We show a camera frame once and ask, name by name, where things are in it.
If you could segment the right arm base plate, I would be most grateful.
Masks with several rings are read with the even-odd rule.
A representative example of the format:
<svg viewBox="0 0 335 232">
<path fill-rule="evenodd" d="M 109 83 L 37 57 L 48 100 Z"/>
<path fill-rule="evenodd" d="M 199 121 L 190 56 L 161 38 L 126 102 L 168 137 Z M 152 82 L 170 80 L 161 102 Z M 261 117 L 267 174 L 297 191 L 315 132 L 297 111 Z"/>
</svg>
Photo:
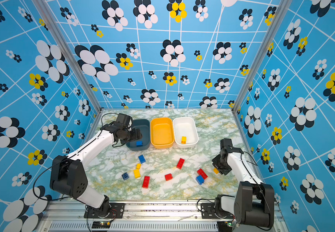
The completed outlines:
<svg viewBox="0 0 335 232">
<path fill-rule="evenodd" d="M 200 203 L 198 209 L 203 219 L 234 220 L 235 216 L 227 211 L 220 210 L 214 203 Z"/>
</svg>

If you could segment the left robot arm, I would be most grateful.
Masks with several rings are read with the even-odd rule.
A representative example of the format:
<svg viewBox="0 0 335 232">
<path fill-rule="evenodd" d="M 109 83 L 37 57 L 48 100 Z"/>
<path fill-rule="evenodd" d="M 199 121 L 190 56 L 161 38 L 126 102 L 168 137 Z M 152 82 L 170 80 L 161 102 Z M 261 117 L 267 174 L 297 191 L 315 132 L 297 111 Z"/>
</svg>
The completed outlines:
<svg viewBox="0 0 335 232">
<path fill-rule="evenodd" d="M 115 121 L 103 125 L 100 131 L 80 148 L 67 156 L 57 156 L 52 163 L 50 188 L 70 196 L 102 215 L 107 215 L 111 210 L 109 197 L 89 186 L 85 169 L 106 147 L 117 142 L 124 145 L 141 139 L 140 130 L 132 126 L 131 116 L 118 114 Z"/>
</svg>

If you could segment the dark blue small lego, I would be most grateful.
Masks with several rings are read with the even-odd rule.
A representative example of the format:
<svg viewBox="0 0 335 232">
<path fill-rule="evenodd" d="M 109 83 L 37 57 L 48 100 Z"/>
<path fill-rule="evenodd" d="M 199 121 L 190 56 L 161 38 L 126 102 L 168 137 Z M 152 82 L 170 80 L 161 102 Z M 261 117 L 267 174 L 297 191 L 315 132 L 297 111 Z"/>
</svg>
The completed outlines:
<svg viewBox="0 0 335 232">
<path fill-rule="evenodd" d="M 123 178 L 123 180 L 127 180 L 127 179 L 129 179 L 129 175 L 128 175 L 128 173 L 123 173 L 123 174 L 122 174 L 122 178 Z"/>
</svg>

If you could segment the white plastic bin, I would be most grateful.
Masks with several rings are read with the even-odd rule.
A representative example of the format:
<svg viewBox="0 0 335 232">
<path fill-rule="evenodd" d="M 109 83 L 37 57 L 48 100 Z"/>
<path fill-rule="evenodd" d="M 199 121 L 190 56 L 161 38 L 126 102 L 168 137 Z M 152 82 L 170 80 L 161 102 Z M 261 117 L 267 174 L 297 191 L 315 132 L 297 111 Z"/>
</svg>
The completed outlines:
<svg viewBox="0 0 335 232">
<path fill-rule="evenodd" d="M 191 117 L 175 118 L 173 121 L 175 143 L 179 148 L 193 148 L 199 141 L 196 124 Z M 186 136 L 186 144 L 181 144 L 181 139 Z"/>
</svg>

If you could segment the yellow plastic bin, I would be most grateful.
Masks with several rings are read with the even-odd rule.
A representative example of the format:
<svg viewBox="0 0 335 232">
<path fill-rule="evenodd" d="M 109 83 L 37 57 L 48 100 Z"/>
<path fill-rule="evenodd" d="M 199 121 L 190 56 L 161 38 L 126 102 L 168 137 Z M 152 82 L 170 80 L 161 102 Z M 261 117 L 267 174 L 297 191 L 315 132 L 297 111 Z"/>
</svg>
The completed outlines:
<svg viewBox="0 0 335 232">
<path fill-rule="evenodd" d="M 174 141 L 173 122 L 170 118 L 156 118 L 151 121 L 151 144 L 155 149 L 170 148 Z"/>
</svg>

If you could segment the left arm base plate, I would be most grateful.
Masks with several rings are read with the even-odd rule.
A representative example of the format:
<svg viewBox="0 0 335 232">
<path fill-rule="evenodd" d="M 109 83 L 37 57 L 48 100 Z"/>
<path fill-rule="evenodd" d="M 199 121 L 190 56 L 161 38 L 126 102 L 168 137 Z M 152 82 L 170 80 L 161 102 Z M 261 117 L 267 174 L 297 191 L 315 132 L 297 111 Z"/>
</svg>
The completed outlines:
<svg viewBox="0 0 335 232">
<path fill-rule="evenodd" d="M 94 208 L 91 206 L 85 206 L 84 218 L 93 219 L 117 219 L 122 218 L 124 214 L 126 204 L 124 203 L 107 203 L 100 208 Z"/>
</svg>

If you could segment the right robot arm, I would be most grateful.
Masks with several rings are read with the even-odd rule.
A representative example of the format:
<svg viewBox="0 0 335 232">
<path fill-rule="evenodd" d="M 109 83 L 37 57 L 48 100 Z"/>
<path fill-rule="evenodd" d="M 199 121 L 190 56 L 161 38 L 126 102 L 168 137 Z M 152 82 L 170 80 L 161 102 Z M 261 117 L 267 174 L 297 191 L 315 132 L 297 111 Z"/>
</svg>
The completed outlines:
<svg viewBox="0 0 335 232">
<path fill-rule="evenodd" d="M 215 214 L 222 219 L 231 216 L 238 224 L 269 231 L 274 225 L 275 192 L 251 170 L 244 151 L 234 147 L 231 139 L 224 138 L 220 141 L 220 153 L 212 163 L 220 174 L 232 172 L 239 182 L 236 196 L 217 195 Z"/>
</svg>

